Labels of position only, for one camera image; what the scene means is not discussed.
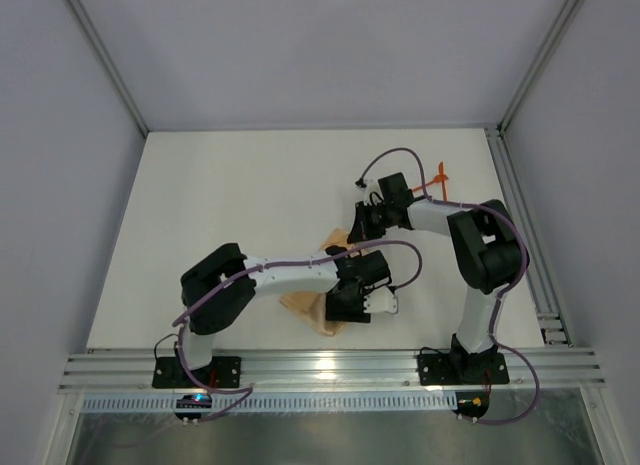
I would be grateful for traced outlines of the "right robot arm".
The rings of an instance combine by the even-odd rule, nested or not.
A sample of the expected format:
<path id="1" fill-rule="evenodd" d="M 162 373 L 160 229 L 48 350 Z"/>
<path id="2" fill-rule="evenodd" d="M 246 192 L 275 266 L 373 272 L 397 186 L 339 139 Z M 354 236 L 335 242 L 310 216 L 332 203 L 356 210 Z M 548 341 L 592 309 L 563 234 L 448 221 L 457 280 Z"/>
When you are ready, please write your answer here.
<path id="1" fill-rule="evenodd" d="M 420 381 L 436 384 L 507 384 L 504 355 L 496 326 L 502 301 L 529 265 L 523 241 L 504 204 L 457 204 L 417 197 L 401 173 L 355 182 L 364 198 L 355 205 L 350 243 L 381 239 L 397 227 L 428 231 L 451 239 L 462 279 L 467 285 L 462 319 L 448 352 L 419 360 Z"/>

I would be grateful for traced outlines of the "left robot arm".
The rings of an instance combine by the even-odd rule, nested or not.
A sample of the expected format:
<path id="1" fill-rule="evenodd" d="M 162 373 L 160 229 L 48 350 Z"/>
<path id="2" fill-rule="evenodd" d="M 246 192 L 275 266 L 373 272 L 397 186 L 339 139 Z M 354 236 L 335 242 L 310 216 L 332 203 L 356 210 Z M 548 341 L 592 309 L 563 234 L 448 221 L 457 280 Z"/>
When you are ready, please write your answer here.
<path id="1" fill-rule="evenodd" d="M 213 336 L 254 299 L 282 297 L 322 331 L 398 312 L 383 254 L 335 245 L 307 256 L 270 259 L 246 255 L 229 243 L 185 272 L 180 283 L 185 311 L 174 321 L 180 328 L 176 355 L 189 371 L 210 364 Z"/>

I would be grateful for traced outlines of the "peach cloth napkin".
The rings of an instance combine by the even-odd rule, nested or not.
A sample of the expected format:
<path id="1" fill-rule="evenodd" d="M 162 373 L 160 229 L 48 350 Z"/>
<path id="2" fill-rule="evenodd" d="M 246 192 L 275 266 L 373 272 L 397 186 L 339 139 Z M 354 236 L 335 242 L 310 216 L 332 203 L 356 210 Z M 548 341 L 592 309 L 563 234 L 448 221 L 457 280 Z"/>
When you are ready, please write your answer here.
<path id="1" fill-rule="evenodd" d="M 334 229 L 322 243 L 320 250 L 324 251 L 332 246 L 353 248 L 353 245 L 347 243 L 347 236 L 346 230 Z M 346 326 L 343 321 L 329 321 L 325 318 L 326 298 L 323 294 L 309 291 L 291 292 L 282 295 L 279 302 L 320 336 L 334 337 Z"/>

